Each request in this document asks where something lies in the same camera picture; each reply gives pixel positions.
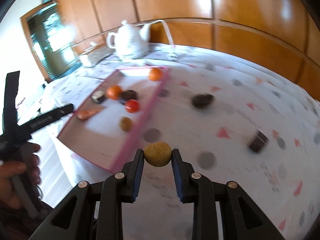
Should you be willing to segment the person's left hand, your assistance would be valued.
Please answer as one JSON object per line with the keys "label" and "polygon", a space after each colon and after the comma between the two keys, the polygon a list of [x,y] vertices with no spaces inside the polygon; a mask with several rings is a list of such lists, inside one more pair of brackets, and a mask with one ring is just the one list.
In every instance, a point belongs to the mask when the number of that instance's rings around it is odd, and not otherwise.
{"label": "person's left hand", "polygon": [[[39,156],[35,153],[39,152],[41,146],[34,143],[29,143],[31,145],[31,166],[30,169],[31,177],[33,182],[36,185],[41,183],[40,177],[40,169],[39,163],[40,159]],[[13,185],[11,183],[11,177],[14,175],[20,175],[27,171],[27,165],[20,161],[5,161],[1,165],[1,202],[12,209],[20,209],[22,208],[22,202],[17,195],[17,193],[13,189]]]}

